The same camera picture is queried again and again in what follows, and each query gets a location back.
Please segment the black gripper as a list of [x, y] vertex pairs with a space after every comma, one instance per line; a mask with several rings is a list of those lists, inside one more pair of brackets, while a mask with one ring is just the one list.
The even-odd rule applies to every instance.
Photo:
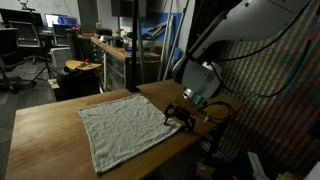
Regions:
[[179, 106], [174, 107], [174, 105], [170, 103], [167, 106], [166, 110], [164, 111], [164, 115], [165, 115], [165, 121], [163, 123], [164, 125], [166, 125], [168, 119], [174, 115], [179, 120], [185, 123], [185, 127], [189, 131], [194, 130], [195, 119], [191, 117], [190, 113], [186, 109], [181, 108]]

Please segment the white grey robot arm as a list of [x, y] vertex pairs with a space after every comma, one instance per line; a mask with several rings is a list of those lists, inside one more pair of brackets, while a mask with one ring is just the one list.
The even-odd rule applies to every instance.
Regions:
[[176, 117], [193, 130], [198, 119], [212, 118], [205, 111], [205, 100], [217, 96], [225, 87], [221, 67], [204, 58], [208, 48], [220, 41], [253, 42], [281, 38], [312, 0], [242, 0], [234, 8], [221, 12], [201, 34], [191, 49], [174, 65], [173, 80], [184, 86], [188, 103], [169, 105], [167, 118]]

